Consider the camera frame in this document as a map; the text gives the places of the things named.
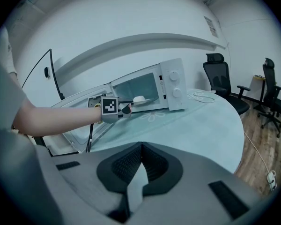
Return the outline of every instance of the black cable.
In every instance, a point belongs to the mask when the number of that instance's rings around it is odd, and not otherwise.
[[[92,145],[91,139],[93,138],[93,128],[94,128],[94,124],[92,123],[89,128],[89,139],[88,139],[88,144],[86,145],[86,152],[90,152],[90,147]]]

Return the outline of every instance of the ceiling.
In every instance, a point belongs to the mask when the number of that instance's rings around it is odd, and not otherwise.
[[[19,3],[6,20],[9,40],[13,47],[14,60],[21,49],[27,35],[36,27],[40,20],[65,0],[27,0]],[[207,6],[214,0],[200,0]]]

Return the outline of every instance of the chair base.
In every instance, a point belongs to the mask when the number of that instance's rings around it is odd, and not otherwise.
[[[277,128],[277,130],[278,130],[278,132],[279,132],[279,133],[277,134],[277,137],[280,137],[280,133],[281,133],[281,132],[280,132],[281,121],[278,120],[277,118],[275,118],[275,112],[272,112],[272,113],[269,112],[268,114],[259,112],[259,113],[258,113],[258,117],[260,117],[260,116],[264,116],[264,117],[267,118],[265,124],[262,124],[262,125],[261,125],[261,128],[264,128],[265,125],[268,124],[269,122],[273,122],[274,125],[275,125],[275,127]]]

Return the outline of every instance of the round table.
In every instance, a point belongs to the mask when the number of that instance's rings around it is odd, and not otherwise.
[[[201,90],[190,89],[188,94],[196,91]],[[234,173],[244,148],[241,119],[222,97],[210,92],[202,94],[215,101],[203,103],[188,95],[187,109],[137,112],[129,119],[119,120],[93,144],[91,151],[139,141],[158,143],[202,155]]]

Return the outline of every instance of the microwave knob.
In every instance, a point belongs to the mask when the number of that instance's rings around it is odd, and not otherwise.
[[[178,72],[172,71],[172,72],[170,73],[170,79],[171,79],[172,81],[176,81],[178,78],[179,78]]]
[[[175,88],[175,89],[173,90],[173,96],[176,97],[176,98],[181,97],[181,96],[182,96],[181,90],[180,90],[179,88]]]

